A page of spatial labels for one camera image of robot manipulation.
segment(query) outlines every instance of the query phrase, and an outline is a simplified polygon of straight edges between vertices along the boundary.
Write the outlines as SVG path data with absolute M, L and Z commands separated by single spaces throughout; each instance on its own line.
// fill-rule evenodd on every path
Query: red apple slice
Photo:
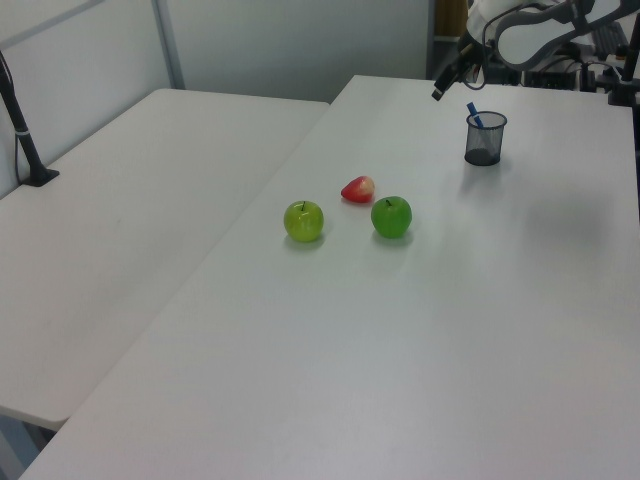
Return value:
M 362 176 L 351 180 L 340 193 L 350 202 L 368 203 L 373 198 L 375 188 L 376 186 L 371 177 Z

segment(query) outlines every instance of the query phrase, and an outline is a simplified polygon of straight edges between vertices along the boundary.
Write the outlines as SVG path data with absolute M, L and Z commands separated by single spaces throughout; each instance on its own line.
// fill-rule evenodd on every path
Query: pen holder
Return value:
M 478 167 L 500 161 L 502 135 L 507 117 L 496 112 L 479 112 L 467 117 L 467 149 L 464 159 Z

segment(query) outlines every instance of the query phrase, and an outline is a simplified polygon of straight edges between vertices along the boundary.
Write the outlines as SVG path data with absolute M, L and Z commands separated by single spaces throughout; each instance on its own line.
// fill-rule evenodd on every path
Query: table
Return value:
M 635 480 L 630 111 L 432 91 L 354 78 L 23 478 Z M 495 167 L 462 159 L 471 100 L 509 118 Z M 411 203 L 403 240 L 341 201 L 358 175 Z
M 326 104 L 159 90 L 0 201 L 0 414 L 58 429 Z

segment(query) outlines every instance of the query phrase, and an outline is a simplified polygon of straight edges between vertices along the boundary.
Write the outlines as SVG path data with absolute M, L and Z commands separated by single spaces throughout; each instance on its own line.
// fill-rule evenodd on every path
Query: white wall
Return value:
M 425 78 L 431 3 L 159 0 L 186 88 L 326 102 L 355 74 Z
M 17 43 L 102 0 L 0 0 L 0 45 Z
M 152 0 L 106 0 L 2 51 L 45 165 L 169 86 Z M 16 185 L 13 144 L 0 103 L 0 198 Z

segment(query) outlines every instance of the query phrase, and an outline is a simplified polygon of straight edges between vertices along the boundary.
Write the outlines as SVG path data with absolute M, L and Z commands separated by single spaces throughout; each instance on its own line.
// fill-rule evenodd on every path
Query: green apple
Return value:
M 411 207 L 401 197 L 383 198 L 371 208 L 373 226 L 385 238 L 402 237 L 411 225 L 411 218 Z
M 293 202 L 284 212 L 284 228 L 298 242 L 313 242 L 323 226 L 322 210 L 313 202 Z

